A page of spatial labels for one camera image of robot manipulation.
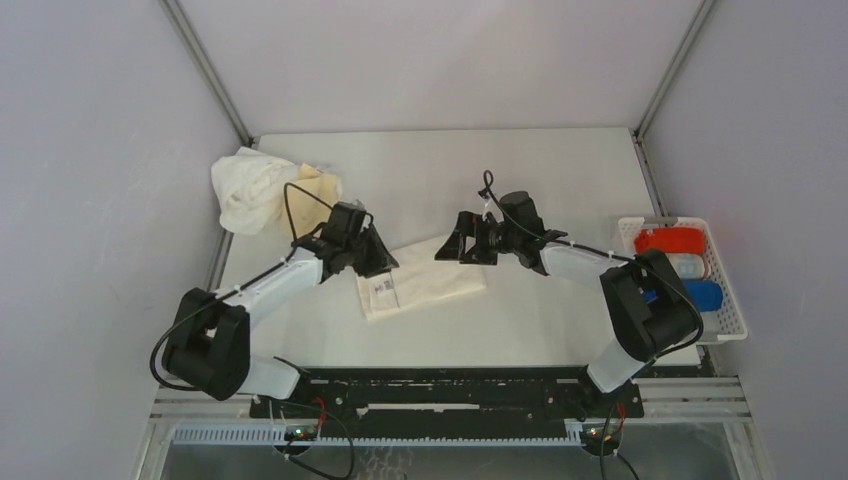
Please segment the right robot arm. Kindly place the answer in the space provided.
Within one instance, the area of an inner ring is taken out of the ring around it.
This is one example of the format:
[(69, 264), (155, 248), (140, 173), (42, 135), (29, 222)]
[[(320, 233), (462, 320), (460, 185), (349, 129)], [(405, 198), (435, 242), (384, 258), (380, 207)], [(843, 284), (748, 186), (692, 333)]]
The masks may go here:
[(462, 211), (434, 258), (494, 266), (502, 254), (542, 276), (600, 287), (614, 338), (581, 375), (578, 402), (589, 415), (605, 415), (620, 387), (703, 334), (701, 313), (665, 253), (650, 249), (624, 257), (588, 247), (545, 228), (536, 215), (498, 221), (491, 213)]

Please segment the blue towel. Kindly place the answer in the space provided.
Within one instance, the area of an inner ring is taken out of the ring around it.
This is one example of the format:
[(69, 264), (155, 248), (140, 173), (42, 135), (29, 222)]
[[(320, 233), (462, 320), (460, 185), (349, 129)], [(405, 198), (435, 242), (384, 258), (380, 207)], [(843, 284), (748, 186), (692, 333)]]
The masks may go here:
[[(722, 307), (724, 294), (717, 283), (708, 280), (684, 280), (682, 286), (699, 312), (715, 312)], [(671, 299), (668, 299), (665, 294), (661, 297), (658, 296), (660, 292), (665, 293), (666, 291), (669, 291), (669, 289), (666, 286), (661, 286), (659, 289), (643, 290), (641, 295), (649, 305), (670, 306), (680, 304), (684, 310), (688, 309), (685, 301), (676, 293), (671, 293)]]

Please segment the cream towel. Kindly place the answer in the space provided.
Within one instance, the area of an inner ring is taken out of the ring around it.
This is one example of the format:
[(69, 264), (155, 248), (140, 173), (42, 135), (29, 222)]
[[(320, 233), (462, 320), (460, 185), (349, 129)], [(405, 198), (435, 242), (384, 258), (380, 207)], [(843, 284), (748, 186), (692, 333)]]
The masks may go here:
[(445, 236), (411, 244), (392, 252), (399, 266), (372, 278), (357, 279), (365, 318), (376, 322), (422, 306), (476, 293), (487, 287), (483, 269), (437, 261)]

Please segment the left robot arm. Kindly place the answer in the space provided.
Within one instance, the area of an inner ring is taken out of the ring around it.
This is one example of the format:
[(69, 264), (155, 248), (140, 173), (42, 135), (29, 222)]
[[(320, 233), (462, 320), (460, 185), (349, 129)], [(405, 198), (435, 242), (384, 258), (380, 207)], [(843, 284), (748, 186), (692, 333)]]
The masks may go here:
[(286, 415), (301, 416), (313, 401), (311, 388), (300, 382), (303, 369), (253, 353), (253, 331), (282, 305), (347, 268), (373, 278), (398, 266), (375, 226), (332, 232), (320, 224), (244, 284), (186, 292), (172, 326), (152, 348), (151, 376), (164, 388), (202, 392), (218, 401), (237, 394), (271, 397)]

